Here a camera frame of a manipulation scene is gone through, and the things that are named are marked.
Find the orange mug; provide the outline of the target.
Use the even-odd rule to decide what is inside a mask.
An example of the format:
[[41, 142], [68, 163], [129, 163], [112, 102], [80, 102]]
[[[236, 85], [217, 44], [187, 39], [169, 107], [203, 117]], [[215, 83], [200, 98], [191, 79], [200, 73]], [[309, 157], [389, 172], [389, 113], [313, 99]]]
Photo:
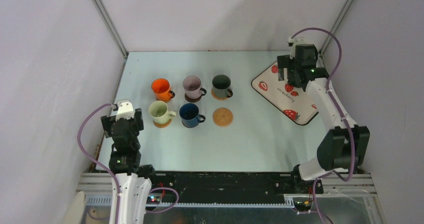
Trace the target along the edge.
[[158, 78], [151, 84], [151, 90], [153, 91], [157, 101], [163, 101], [170, 97], [175, 97], [175, 93], [171, 89], [171, 85], [167, 79]]

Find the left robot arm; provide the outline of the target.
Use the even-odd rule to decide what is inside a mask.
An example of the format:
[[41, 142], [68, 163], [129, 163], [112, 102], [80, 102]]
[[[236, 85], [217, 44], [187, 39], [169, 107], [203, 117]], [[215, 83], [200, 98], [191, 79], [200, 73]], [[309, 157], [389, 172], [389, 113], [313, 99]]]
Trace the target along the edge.
[[128, 102], [114, 104], [113, 116], [101, 117], [105, 136], [111, 138], [109, 169], [112, 176], [111, 224], [141, 224], [149, 192], [156, 190], [158, 178], [152, 165], [141, 165], [138, 136], [144, 129], [141, 109]]

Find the mauve mug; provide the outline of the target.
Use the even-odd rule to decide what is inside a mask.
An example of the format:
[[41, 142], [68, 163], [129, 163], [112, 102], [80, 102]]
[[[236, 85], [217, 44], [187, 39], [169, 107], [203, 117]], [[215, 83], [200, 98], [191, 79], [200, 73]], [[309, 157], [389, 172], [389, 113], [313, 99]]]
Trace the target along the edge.
[[207, 94], [206, 89], [202, 87], [202, 81], [199, 77], [191, 75], [186, 77], [182, 83], [185, 95], [192, 100], [203, 97]]

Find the light green mug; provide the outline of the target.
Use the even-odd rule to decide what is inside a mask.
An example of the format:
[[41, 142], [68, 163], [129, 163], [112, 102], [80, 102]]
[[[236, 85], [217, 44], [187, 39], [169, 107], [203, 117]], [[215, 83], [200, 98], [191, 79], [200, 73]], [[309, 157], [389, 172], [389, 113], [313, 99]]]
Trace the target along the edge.
[[150, 104], [148, 113], [152, 117], [152, 120], [158, 124], [164, 124], [168, 122], [169, 119], [177, 117], [177, 113], [169, 110], [168, 104], [160, 100], [154, 101]]

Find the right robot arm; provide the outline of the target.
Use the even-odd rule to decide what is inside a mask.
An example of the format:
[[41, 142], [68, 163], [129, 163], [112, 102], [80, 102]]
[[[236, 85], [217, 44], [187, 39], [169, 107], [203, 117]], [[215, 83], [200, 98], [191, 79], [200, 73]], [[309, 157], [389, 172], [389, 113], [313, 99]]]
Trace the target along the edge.
[[316, 156], [294, 169], [291, 188], [304, 193], [311, 180], [347, 172], [345, 182], [353, 177], [355, 167], [361, 165], [370, 138], [366, 126], [359, 126], [350, 117], [338, 98], [330, 75], [318, 67], [318, 51], [314, 44], [291, 44], [291, 54], [277, 57], [280, 77], [295, 88], [301, 88], [312, 98], [324, 123], [326, 135], [319, 144]]

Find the blue mug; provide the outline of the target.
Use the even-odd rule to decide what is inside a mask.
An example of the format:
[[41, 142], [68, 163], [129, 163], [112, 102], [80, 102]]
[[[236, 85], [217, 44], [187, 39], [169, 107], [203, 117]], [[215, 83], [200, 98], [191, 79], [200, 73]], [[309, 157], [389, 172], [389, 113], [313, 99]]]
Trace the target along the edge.
[[206, 117], [200, 114], [199, 107], [194, 103], [186, 103], [179, 109], [182, 124], [187, 128], [195, 128], [206, 121]]

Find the scalloped light wood coaster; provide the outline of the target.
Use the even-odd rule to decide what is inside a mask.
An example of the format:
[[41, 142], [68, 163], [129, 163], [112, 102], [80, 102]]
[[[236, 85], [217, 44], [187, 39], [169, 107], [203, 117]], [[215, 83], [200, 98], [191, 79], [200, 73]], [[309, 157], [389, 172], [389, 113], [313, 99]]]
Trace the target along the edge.
[[218, 97], [218, 96], [216, 96], [213, 88], [211, 89], [211, 95], [214, 99], [219, 100], [219, 101], [224, 101], [224, 100], [229, 99], [229, 97]]

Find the patterned light wood coaster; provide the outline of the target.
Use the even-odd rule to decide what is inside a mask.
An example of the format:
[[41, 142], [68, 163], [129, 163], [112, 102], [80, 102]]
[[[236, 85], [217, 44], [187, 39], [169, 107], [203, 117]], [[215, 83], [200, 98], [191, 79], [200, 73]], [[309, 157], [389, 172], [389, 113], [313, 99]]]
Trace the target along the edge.
[[234, 116], [231, 110], [220, 107], [213, 112], [212, 120], [219, 127], [227, 127], [233, 122]]

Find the dark wood coaster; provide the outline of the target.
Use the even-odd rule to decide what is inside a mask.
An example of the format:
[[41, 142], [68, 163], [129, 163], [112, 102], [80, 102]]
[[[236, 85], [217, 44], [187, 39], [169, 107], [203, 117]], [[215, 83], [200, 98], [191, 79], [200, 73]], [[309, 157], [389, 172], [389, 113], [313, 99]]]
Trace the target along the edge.
[[185, 95], [184, 98], [187, 102], [196, 103], [196, 102], [201, 100], [202, 96], [199, 96], [198, 98], [192, 99], [192, 98], [189, 98], [187, 95]]

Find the dark green mug front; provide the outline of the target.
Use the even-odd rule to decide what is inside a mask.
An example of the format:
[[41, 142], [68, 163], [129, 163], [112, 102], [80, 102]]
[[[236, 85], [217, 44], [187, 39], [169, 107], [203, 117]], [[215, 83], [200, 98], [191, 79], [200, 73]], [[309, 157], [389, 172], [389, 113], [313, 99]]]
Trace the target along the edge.
[[231, 79], [224, 74], [216, 75], [212, 79], [212, 88], [215, 95], [220, 98], [231, 98], [233, 96], [233, 91], [231, 90]]

